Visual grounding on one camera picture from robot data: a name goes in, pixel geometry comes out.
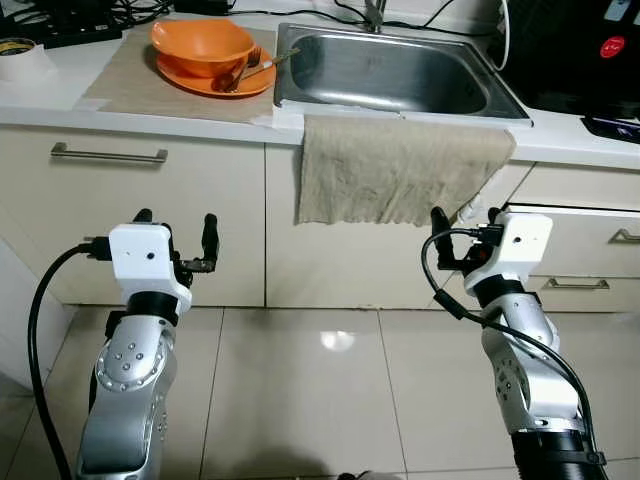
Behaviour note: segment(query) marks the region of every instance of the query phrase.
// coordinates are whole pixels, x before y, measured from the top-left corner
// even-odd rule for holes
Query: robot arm
[[[180,260],[169,227],[152,223],[151,212],[144,210],[103,241],[127,307],[112,312],[107,324],[76,475],[157,478],[167,430],[165,399],[176,373],[175,327],[191,307],[192,272],[215,269],[216,218],[205,217],[202,259]]]
[[[434,209],[432,218],[434,234],[450,228],[441,209]],[[463,260],[454,258],[449,237],[435,240],[438,267],[463,272],[465,290],[482,307],[483,325],[516,330],[557,353],[556,327],[538,297],[523,287],[542,259],[552,222],[538,214],[497,210],[490,212],[490,218],[491,225],[476,231],[479,238],[489,240],[476,241]],[[482,235],[483,228],[490,228],[492,234]],[[443,306],[454,311],[446,301]],[[460,318],[459,310],[455,314]],[[560,365],[531,342],[495,328],[483,329],[482,345],[493,366],[496,398],[520,477],[606,479],[604,455],[592,448],[591,426],[580,411],[575,383]]]

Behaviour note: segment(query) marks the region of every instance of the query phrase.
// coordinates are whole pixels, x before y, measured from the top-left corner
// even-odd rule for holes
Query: tile floor
[[[106,314],[80,309],[47,384],[69,459]],[[640,478],[640,318],[553,319],[590,392],[609,477]],[[163,479],[517,478],[479,331],[444,313],[195,309],[176,349]],[[0,479],[56,478],[32,409],[0,399]]]

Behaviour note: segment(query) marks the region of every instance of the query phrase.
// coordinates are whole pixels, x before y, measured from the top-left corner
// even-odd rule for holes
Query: dish towel
[[[305,117],[298,223],[430,225],[510,158],[506,130],[395,119]]]

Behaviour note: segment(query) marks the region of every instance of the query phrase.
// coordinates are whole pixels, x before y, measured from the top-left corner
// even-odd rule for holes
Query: red button
[[[626,40],[624,37],[616,36],[609,38],[606,42],[602,44],[600,47],[600,56],[602,58],[611,58],[615,57],[619,54],[624,48],[624,44]]]

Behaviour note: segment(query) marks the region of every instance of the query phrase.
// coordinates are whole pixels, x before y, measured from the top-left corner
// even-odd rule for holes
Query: tape roll
[[[42,45],[28,38],[0,39],[0,80],[35,83],[54,69]]]

